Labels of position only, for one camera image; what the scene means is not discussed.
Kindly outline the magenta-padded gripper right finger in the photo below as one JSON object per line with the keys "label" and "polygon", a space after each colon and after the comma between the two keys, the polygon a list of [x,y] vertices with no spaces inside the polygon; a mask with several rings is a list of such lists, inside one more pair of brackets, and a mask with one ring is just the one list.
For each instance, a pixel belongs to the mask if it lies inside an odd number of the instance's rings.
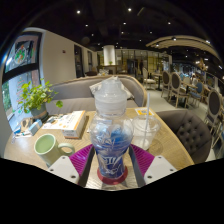
{"label": "magenta-padded gripper right finger", "polygon": [[177,171],[162,155],[153,156],[136,145],[130,145],[129,155],[139,187],[143,187]]}

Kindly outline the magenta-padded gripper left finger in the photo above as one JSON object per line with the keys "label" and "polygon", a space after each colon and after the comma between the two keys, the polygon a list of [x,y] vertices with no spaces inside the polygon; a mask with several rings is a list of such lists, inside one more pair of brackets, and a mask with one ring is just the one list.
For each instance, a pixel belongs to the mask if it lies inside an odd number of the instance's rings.
{"label": "magenta-padded gripper left finger", "polygon": [[81,187],[85,187],[95,149],[92,144],[85,146],[71,156],[61,156],[48,171]]}

